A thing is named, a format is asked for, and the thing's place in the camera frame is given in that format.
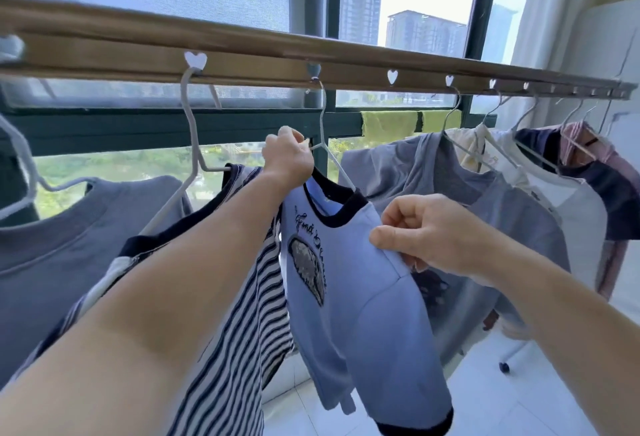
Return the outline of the person's left hand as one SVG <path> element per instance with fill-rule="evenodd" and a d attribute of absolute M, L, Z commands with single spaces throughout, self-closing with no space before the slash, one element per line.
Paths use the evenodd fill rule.
<path fill-rule="evenodd" d="M 312 175 L 314 157 L 310 151 L 262 149 L 264 173 L 278 184 L 285 194 L 302 186 Z"/>

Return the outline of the person's right hand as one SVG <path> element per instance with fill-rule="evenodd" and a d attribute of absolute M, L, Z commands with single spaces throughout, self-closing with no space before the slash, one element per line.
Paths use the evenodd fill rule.
<path fill-rule="evenodd" d="M 488 255 L 505 237 L 455 201 L 441 194 L 396 197 L 383 211 L 381 222 L 424 229 L 421 254 L 397 252 L 408 267 L 435 268 L 472 278 L 482 286 L 492 285 L 495 262 Z"/>

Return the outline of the white wire clothes hanger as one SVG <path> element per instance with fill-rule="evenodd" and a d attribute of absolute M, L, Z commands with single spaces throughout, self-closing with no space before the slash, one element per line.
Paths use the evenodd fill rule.
<path fill-rule="evenodd" d="M 327 162 L 331 162 L 339 173 L 338 179 L 342 178 L 346 181 L 346 186 L 352 191 L 356 191 L 355 184 L 348 177 L 347 173 L 344 171 L 340 161 L 337 159 L 333 150 L 329 146 L 329 135 L 326 132 L 325 127 L 325 116 L 332 114 L 335 112 L 335 99 L 336 92 L 329 91 L 328 88 L 324 85 L 324 82 L 320 79 L 319 72 L 314 73 L 310 77 L 310 81 L 313 84 L 319 86 L 321 90 L 321 110 L 319 112 L 319 123 L 318 123 L 318 131 L 315 136 L 310 140 L 310 150 L 313 153 L 314 160 L 316 161 L 316 169 L 329 179 L 327 172 Z"/>

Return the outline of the light blue sweatshirt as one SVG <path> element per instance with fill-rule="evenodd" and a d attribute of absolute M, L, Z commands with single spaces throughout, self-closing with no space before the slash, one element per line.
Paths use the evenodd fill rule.
<path fill-rule="evenodd" d="M 445 436 L 454 418 L 428 311 L 380 215 L 316 168 L 280 209 L 294 343 L 325 410 L 362 407 L 382 436 Z"/>

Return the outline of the person's left forearm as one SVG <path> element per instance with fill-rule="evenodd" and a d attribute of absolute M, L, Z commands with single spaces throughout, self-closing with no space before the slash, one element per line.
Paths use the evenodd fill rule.
<path fill-rule="evenodd" d="M 156 436 L 278 207 L 309 177 L 265 168 L 127 273 L 0 393 L 0 436 Z"/>

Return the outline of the person's right forearm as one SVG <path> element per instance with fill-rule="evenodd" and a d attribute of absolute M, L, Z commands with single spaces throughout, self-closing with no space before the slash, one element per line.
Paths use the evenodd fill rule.
<path fill-rule="evenodd" d="M 481 236 L 480 272 L 508 296 L 601 436 L 640 436 L 640 326 L 505 235 Z"/>

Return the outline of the row of white hangers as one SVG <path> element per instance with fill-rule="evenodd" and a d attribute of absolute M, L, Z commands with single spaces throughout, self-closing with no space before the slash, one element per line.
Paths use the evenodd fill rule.
<path fill-rule="evenodd" d="M 189 170 L 182 190 L 186 190 L 201 171 L 218 171 L 221 168 L 207 164 L 202 159 L 198 148 L 204 144 L 199 137 L 195 116 L 196 108 L 188 97 L 188 86 L 180 85 L 183 97 L 180 99 L 183 117 L 188 125 Z M 361 132 L 361 110 L 357 108 L 341 108 L 325 116 L 326 132 L 331 137 L 352 137 Z M 26 136 L 9 119 L 8 115 L 0 112 L 0 227 L 6 225 L 20 225 L 38 219 L 35 198 L 40 181 L 46 182 L 35 164 L 37 157 Z"/>

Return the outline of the yellow-green towel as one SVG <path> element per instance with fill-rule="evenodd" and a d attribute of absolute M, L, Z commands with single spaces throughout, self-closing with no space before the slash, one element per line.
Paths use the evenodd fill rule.
<path fill-rule="evenodd" d="M 421 133 L 434 133 L 441 130 L 461 127 L 462 112 L 458 109 L 433 109 L 421 111 Z"/>
<path fill-rule="evenodd" d="M 416 110 L 362 111 L 362 142 L 364 147 L 406 139 L 415 135 L 419 113 Z"/>

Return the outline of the grey t-shirt with dark print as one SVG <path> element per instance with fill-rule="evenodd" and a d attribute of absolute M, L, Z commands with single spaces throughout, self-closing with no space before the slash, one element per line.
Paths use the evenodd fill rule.
<path fill-rule="evenodd" d="M 382 213 L 407 194 L 442 194 L 478 218 L 565 270 L 570 264 L 564 234 L 554 216 L 501 173 L 472 173 L 458 162 L 443 133 L 427 133 L 374 148 L 345 151 L 342 169 Z M 493 287 L 442 270 L 413 271 L 428 310 L 436 349 L 446 366 L 492 310 L 521 321 Z"/>

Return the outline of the cream shirt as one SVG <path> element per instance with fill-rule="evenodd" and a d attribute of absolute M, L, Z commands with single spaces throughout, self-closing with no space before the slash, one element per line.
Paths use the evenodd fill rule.
<path fill-rule="evenodd" d="M 460 165 L 474 173 L 486 173 L 490 167 L 508 162 L 496 138 L 502 133 L 497 128 L 480 124 L 475 128 L 450 128 L 445 131 L 452 139 Z"/>

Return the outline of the tall apartment building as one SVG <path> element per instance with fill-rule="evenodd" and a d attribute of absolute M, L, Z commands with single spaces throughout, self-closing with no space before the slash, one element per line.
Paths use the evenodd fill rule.
<path fill-rule="evenodd" d="M 340 0 L 339 39 L 377 45 L 381 0 Z"/>
<path fill-rule="evenodd" d="M 482 61 L 502 62 L 516 11 L 501 4 L 492 4 L 484 40 Z"/>
<path fill-rule="evenodd" d="M 388 48 L 462 58 L 467 25 L 405 10 L 389 15 L 385 45 Z"/>

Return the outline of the white rack leg with caster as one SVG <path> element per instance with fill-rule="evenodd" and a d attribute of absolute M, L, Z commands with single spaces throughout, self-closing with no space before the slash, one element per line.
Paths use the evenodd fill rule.
<path fill-rule="evenodd" d="M 510 374 L 510 361 L 521 352 L 530 341 L 517 341 L 517 343 L 511 347 L 506 353 L 504 353 L 499 360 L 499 370 L 501 373 L 508 375 Z"/>

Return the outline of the navy t-shirt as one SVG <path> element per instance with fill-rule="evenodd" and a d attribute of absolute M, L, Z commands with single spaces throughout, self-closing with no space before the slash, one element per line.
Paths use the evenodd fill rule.
<path fill-rule="evenodd" d="M 516 132 L 516 142 L 534 164 L 552 173 L 581 178 L 595 190 L 607 211 L 608 241 L 640 241 L 640 194 L 619 171 L 594 160 L 586 165 L 562 165 L 559 129 L 528 129 Z"/>

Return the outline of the dark window frame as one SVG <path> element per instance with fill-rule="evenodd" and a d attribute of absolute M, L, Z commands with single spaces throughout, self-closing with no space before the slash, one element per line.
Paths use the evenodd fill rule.
<path fill-rule="evenodd" d="M 481 58 L 492 1 L 473 1 L 465 58 Z M 0 91 L 0 112 L 26 136 L 36 156 L 188 144 L 181 108 L 12 108 Z M 195 116 L 204 144 L 260 141 L 281 125 L 319 138 L 318 108 L 197 108 Z"/>

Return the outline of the bronze metal drying rail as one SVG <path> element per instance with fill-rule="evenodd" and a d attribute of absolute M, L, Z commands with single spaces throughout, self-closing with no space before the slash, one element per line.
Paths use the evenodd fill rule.
<path fill-rule="evenodd" d="M 0 0 L 0 73 L 33 78 L 630 100 L 637 84 L 60 0 Z"/>

